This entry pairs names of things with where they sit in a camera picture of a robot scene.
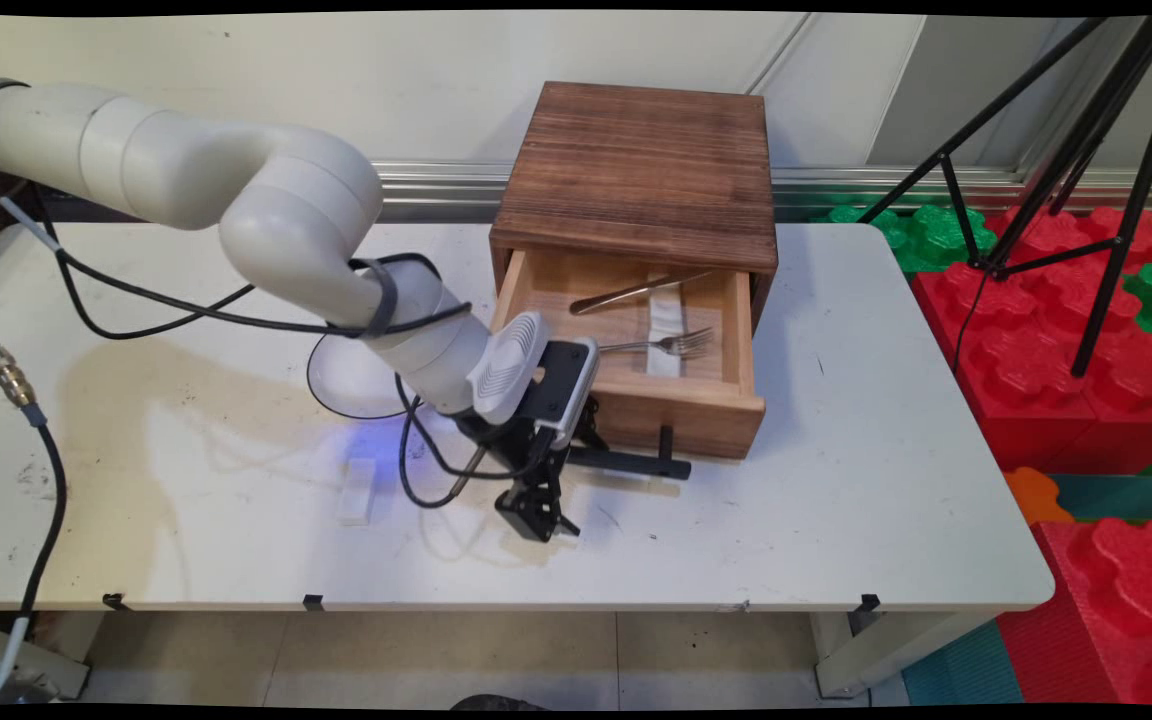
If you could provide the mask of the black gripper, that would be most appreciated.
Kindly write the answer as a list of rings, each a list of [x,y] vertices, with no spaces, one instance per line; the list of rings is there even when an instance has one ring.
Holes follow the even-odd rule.
[[[568,520],[562,506],[562,471],[570,455],[570,442],[552,448],[552,429],[538,427],[535,420],[516,416],[502,425],[492,425],[467,410],[454,415],[460,432],[503,467],[511,487],[495,498],[494,509],[509,526],[529,541],[550,541],[556,535],[581,536],[581,528]]]

